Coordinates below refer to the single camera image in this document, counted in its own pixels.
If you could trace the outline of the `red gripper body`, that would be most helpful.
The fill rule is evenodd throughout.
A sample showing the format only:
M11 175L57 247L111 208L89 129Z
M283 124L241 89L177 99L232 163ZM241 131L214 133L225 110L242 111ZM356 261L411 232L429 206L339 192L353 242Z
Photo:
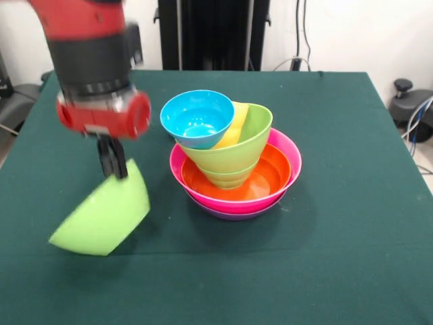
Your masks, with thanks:
M59 95L56 103L61 123L80 133L137 139L145 133L152 116L151 102L142 91L94 102L67 102Z

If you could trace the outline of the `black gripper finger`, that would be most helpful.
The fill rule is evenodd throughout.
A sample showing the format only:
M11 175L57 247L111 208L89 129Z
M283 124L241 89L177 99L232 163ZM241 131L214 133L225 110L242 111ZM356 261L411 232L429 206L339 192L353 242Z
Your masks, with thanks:
M109 177L113 174L113 166L110 156L109 141L106 137L101 136L97 138L97 149L104 177Z
M113 172L118 179L124 179L128 176L124 148L116 138L110 139L110 147L112 151Z

